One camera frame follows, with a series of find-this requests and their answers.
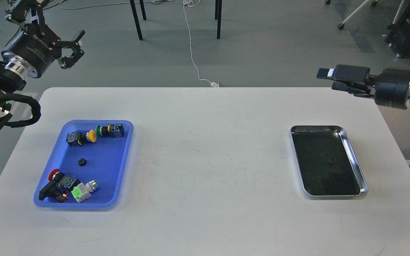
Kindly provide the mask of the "side right gripper finger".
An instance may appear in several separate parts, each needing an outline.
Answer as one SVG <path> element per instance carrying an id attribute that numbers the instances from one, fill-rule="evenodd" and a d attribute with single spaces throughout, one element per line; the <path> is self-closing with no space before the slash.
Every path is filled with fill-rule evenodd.
<path id="1" fill-rule="evenodd" d="M 374 94 L 372 94 L 373 88 L 367 85 L 360 85 L 351 82 L 333 82 L 331 88 L 332 90 L 347 92 L 355 97 L 374 98 Z"/>
<path id="2" fill-rule="evenodd" d="M 316 78 L 363 84 L 367 81 L 369 72 L 370 68 L 367 67 L 338 64 L 335 68 L 319 68 Z"/>

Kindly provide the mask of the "side left gripper finger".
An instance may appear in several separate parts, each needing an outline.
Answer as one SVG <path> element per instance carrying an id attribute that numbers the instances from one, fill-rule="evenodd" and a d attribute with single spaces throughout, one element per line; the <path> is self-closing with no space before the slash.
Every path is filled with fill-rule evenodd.
<path id="1" fill-rule="evenodd" d="M 72 50 L 72 54 L 69 57 L 60 57 L 58 59 L 60 68 L 71 68 L 84 55 L 84 51 L 81 49 L 81 38 L 85 35 L 85 33 L 86 32 L 84 30 L 79 31 L 75 39 L 72 41 L 62 41 L 60 39 L 57 41 L 57 46 L 61 49 Z"/>
<path id="2" fill-rule="evenodd" d="M 48 4 L 48 0 L 17 0 L 13 6 L 5 11 L 5 19 L 18 25 L 20 28 L 24 28 L 27 24 L 27 14 L 31 13 L 31 17 L 37 17 L 35 25 L 39 34 L 45 36 L 47 25 L 44 21 L 43 8 Z"/>

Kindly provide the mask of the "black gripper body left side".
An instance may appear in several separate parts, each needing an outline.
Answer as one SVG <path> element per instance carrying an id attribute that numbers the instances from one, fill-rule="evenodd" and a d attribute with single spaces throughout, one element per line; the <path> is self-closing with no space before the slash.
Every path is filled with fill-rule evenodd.
<path id="1" fill-rule="evenodd" d="M 59 40 L 52 31 L 40 35 L 20 31 L 1 53 L 4 68 L 22 79 L 40 78 L 53 61 L 61 57 L 61 49 L 54 47 Z"/>

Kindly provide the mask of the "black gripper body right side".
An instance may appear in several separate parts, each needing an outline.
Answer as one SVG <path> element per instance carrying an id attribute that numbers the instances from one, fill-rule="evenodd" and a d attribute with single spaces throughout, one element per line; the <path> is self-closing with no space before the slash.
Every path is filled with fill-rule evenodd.
<path id="1" fill-rule="evenodd" d="M 410 69 L 387 68 L 379 75 L 370 74 L 374 88 L 372 99 L 377 105 L 405 110 L 408 108 Z"/>

